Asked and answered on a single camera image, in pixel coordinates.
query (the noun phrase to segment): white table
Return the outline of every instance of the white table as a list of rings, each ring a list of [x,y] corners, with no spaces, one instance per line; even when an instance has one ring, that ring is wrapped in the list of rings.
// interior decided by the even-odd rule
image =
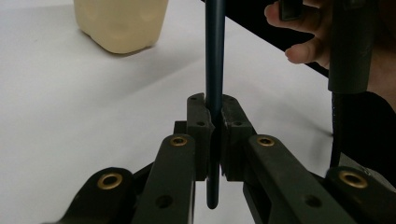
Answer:
[[[0,57],[0,223],[56,221],[97,171],[152,162],[187,97],[205,91],[205,5],[170,0],[159,42],[118,56],[78,29],[71,0],[2,0]],[[224,93],[258,133],[324,175],[327,79],[230,20],[224,67]],[[222,178],[219,193],[211,211],[197,183],[195,223],[253,223],[241,183]]]

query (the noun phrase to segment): hole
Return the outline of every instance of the hole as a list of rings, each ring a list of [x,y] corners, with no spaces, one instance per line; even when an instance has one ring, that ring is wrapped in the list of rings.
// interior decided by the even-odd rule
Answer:
[[[305,195],[303,197],[303,200],[310,207],[314,207],[314,208],[321,207],[321,200],[314,195]]]
[[[358,174],[349,171],[342,171],[339,175],[340,179],[349,186],[357,189],[365,189],[368,186],[367,180]]]
[[[169,195],[163,195],[157,198],[155,204],[159,208],[167,208],[173,203],[173,199]]]
[[[171,139],[171,145],[174,147],[182,147],[187,144],[187,139],[184,137],[174,137]]]
[[[274,140],[268,137],[260,137],[257,139],[257,142],[264,147],[271,147],[275,144]]]
[[[99,189],[114,189],[122,182],[122,175],[109,173],[102,175],[97,183]]]

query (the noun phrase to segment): plastic container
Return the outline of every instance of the plastic container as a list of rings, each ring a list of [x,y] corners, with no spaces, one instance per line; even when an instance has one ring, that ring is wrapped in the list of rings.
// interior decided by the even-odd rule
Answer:
[[[74,0],[79,28],[113,53],[154,45],[168,0]]]

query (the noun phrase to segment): dark blue rod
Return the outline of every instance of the dark blue rod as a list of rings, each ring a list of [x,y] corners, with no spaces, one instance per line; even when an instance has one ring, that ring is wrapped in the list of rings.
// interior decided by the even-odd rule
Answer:
[[[221,137],[221,109],[224,61],[225,0],[205,1],[206,28],[206,95],[215,131],[210,144],[206,203],[211,209],[219,203],[219,159]]]

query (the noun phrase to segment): person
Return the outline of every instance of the person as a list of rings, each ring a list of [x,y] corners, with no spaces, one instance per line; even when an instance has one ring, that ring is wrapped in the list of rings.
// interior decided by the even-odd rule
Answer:
[[[316,62],[329,69],[333,0],[304,0],[296,21],[279,19],[279,2],[264,10],[270,25],[309,33],[314,37],[285,51],[292,63]],[[396,1],[378,0],[378,25],[367,91],[385,99],[396,111]]]

